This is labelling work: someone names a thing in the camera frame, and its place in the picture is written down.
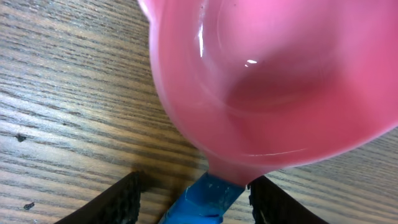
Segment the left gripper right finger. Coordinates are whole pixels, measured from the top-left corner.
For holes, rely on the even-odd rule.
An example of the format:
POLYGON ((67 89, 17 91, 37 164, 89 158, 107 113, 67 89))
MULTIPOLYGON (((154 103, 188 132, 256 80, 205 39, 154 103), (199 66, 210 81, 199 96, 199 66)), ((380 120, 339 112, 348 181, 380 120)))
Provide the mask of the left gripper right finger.
POLYGON ((255 224, 328 224, 265 176, 248 184, 255 224))

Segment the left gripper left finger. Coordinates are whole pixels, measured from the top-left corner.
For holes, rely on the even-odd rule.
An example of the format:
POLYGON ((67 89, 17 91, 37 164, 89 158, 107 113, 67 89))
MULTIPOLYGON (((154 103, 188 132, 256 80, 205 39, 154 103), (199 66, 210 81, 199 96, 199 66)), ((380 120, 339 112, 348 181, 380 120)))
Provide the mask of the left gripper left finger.
POLYGON ((135 224, 141 188, 140 173, 131 172, 56 224, 135 224))

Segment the pink scoop blue handle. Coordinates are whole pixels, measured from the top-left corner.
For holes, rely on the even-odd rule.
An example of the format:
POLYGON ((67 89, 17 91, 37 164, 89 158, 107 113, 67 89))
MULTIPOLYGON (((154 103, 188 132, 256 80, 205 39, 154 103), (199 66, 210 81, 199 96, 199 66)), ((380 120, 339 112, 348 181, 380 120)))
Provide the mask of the pink scoop blue handle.
POLYGON ((397 1, 141 0, 165 112, 208 170, 162 223, 221 223, 250 182, 397 126, 397 1))

